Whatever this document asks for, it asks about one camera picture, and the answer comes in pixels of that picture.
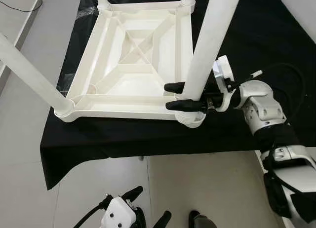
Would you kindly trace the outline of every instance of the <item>black shoe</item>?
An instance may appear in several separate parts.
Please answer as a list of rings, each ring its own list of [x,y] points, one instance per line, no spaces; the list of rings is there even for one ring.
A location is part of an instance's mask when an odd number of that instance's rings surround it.
[[[189,214],[189,228],[194,228],[194,218],[197,217],[197,215],[199,215],[200,212],[193,210],[190,212]]]

